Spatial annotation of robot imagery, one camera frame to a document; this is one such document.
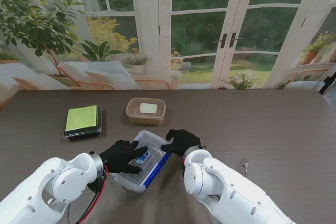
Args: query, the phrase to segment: clear plastic container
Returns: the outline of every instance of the clear plastic container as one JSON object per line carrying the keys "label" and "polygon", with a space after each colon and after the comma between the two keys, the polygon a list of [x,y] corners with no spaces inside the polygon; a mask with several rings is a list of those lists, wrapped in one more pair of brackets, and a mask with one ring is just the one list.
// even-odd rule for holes
{"label": "clear plastic container", "polygon": [[[156,111],[154,113],[141,113],[141,104],[157,105]],[[164,101],[152,98],[133,98],[126,108],[126,115],[130,122],[136,124],[161,125],[165,112],[166,104]]]}
{"label": "clear plastic container", "polygon": [[139,141],[137,148],[144,146],[148,147],[149,155],[146,154],[146,158],[136,158],[130,162],[131,165],[140,167],[143,170],[143,173],[113,173],[113,176],[119,184],[128,190],[141,194],[149,187],[153,179],[157,176],[168,160],[170,153],[160,150],[160,146],[167,142],[163,138],[149,131],[140,131],[133,141]]}

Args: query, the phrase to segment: green notebook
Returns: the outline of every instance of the green notebook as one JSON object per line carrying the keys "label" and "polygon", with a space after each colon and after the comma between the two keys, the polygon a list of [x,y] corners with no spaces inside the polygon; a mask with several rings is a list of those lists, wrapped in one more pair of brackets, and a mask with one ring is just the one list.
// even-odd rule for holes
{"label": "green notebook", "polygon": [[101,132],[101,106],[93,105],[68,111],[65,137],[84,136]]}

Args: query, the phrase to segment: black gloved hand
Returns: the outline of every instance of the black gloved hand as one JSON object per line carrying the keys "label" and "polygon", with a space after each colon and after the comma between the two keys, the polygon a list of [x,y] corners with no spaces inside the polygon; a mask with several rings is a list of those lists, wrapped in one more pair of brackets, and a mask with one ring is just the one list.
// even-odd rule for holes
{"label": "black gloved hand", "polygon": [[192,146],[201,145],[199,137],[186,130],[169,130],[166,140],[174,138],[172,144],[161,145],[164,152],[172,152],[182,157],[183,154]]}
{"label": "black gloved hand", "polygon": [[99,156],[110,173],[139,174],[142,169],[130,165],[129,162],[132,159],[140,157],[148,150],[148,148],[141,147],[135,149],[138,143],[138,141],[130,143],[129,141],[119,140]]}

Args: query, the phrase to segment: grass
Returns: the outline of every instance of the grass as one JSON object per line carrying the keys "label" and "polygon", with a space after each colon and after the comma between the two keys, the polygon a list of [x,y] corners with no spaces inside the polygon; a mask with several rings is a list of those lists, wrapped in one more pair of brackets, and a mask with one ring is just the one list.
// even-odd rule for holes
{"label": "grass", "polygon": [[182,71],[181,84],[211,83],[214,75],[214,62],[192,63],[190,70]]}
{"label": "grass", "polygon": [[[234,60],[229,71],[229,77],[244,70],[252,70],[253,75],[257,78],[257,86],[262,87],[266,83],[273,63],[250,62],[247,60]],[[181,84],[186,83],[211,83],[214,75],[214,63],[192,63],[190,70],[182,71]]]}

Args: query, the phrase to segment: flower pot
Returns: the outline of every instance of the flower pot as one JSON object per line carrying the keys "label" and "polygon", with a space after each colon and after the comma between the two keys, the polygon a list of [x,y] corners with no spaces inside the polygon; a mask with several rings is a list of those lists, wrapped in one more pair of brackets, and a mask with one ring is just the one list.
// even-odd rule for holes
{"label": "flower pot", "polygon": [[0,60],[0,64],[17,63],[17,60]]}
{"label": "flower pot", "polygon": [[329,62],[336,62],[336,50],[330,56]]}
{"label": "flower pot", "polygon": [[170,88],[171,89],[179,89],[180,88],[180,80],[179,79],[171,79],[170,80]]}
{"label": "flower pot", "polygon": [[315,59],[315,57],[319,54],[320,51],[317,52],[309,52],[306,54],[305,59],[303,60],[303,62],[301,63],[301,65],[306,65],[312,62],[313,59]]}
{"label": "flower pot", "polygon": [[145,74],[145,65],[131,65],[132,74],[140,76]]}

